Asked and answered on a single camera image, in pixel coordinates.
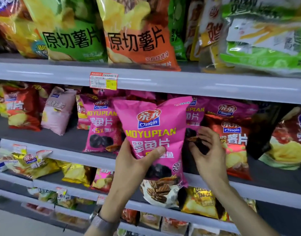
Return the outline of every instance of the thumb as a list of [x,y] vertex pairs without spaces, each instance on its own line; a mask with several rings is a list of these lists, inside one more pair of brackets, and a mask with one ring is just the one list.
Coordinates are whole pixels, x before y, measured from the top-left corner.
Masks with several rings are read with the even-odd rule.
[[200,152],[200,150],[198,149],[198,147],[193,143],[193,142],[189,142],[189,149],[192,153],[192,156],[195,160],[195,162],[197,163],[202,157],[204,157],[204,155]]
[[150,153],[147,154],[143,159],[143,163],[147,168],[151,166],[151,164],[160,158],[166,152],[166,148],[163,146],[157,147],[156,149],[152,150]]

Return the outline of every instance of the hand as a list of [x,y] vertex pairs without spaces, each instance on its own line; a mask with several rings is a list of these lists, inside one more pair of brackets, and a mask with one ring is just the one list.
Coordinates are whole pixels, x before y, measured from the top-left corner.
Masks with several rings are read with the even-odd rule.
[[200,127],[198,133],[202,143],[210,149],[206,155],[203,155],[193,142],[189,143],[200,176],[211,190],[221,182],[229,184],[226,153],[220,143],[219,134],[208,127]]
[[124,140],[116,158],[116,169],[109,194],[100,211],[101,218],[108,222],[117,222],[120,219],[122,210],[142,183],[148,168],[165,152],[166,149],[160,146],[142,159],[135,159],[129,140]]

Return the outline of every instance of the left hand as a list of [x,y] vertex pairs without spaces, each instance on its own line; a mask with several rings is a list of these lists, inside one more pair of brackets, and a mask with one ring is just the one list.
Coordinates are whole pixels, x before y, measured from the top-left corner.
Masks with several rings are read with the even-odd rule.
[[113,182],[100,212],[105,221],[119,220],[122,210],[142,183],[148,168],[165,152],[166,149],[160,146],[142,159],[135,159],[131,153],[129,140],[124,140],[116,158]]

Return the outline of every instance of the wristwatch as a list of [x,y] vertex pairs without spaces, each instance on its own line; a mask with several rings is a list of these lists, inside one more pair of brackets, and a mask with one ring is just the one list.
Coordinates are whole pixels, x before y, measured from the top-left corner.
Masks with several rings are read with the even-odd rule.
[[98,228],[101,232],[113,233],[117,230],[120,224],[120,219],[117,223],[110,223],[100,217],[99,212],[101,205],[97,205],[93,213],[90,215],[91,225]]

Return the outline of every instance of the right hand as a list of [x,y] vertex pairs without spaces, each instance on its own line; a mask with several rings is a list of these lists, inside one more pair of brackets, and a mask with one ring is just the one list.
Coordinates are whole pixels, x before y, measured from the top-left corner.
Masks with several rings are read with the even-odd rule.
[[226,153],[220,143],[219,134],[208,127],[200,127],[198,133],[202,143],[210,149],[206,155],[203,155],[193,142],[189,143],[200,176],[210,189],[222,182],[229,184]]

